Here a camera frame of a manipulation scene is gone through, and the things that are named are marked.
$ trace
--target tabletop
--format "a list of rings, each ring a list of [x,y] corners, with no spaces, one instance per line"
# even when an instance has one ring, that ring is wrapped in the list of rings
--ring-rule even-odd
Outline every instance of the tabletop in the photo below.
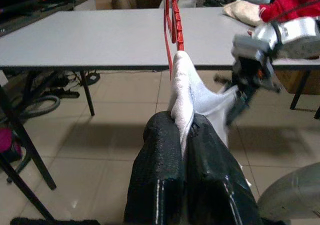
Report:
[[[198,69],[232,67],[235,34],[249,26],[222,9],[182,8],[184,48]],[[278,69],[320,69],[317,60],[281,60]],[[162,9],[62,11],[0,38],[0,68],[168,68]]]

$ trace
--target red fabric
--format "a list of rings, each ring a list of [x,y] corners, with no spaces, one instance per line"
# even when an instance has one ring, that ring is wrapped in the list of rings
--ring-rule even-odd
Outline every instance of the red fabric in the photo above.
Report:
[[[278,15],[296,8],[304,3],[312,2],[314,0],[275,0],[271,4],[261,4],[260,17],[264,22],[269,22],[276,18]],[[280,22],[300,18],[300,17],[316,17],[320,16],[320,2],[313,5],[300,8],[290,12],[278,19]]]

